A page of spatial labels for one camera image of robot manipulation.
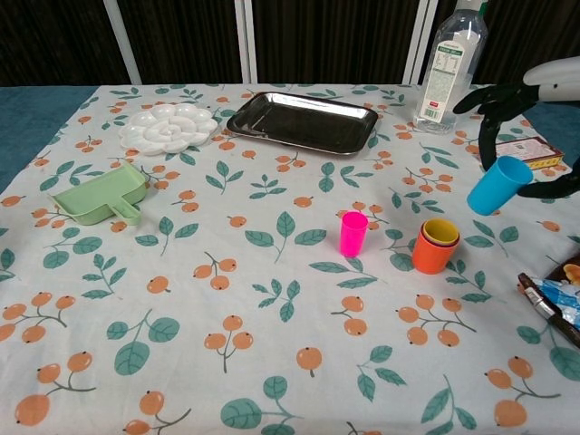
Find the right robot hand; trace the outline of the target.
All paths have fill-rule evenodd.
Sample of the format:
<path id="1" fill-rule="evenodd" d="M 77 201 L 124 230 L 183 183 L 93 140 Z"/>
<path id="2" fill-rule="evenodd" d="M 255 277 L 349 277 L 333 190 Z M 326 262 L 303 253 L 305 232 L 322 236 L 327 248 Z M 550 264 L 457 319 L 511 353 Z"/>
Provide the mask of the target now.
<path id="1" fill-rule="evenodd" d="M 521 159 L 497 155 L 500 126 L 537 102 L 571 102 L 579 99 L 579 58 L 542 63 L 527 71 L 521 82 L 490 85 L 470 92 L 453 108 L 456 114 L 476 108 L 483 116 L 478 134 L 479 157 L 484 176 L 470 191 L 468 205 L 481 215 L 501 208 L 515 195 L 556 199 L 579 191 L 579 163 L 549 182 L 533 182 L 531 168 Z"/>

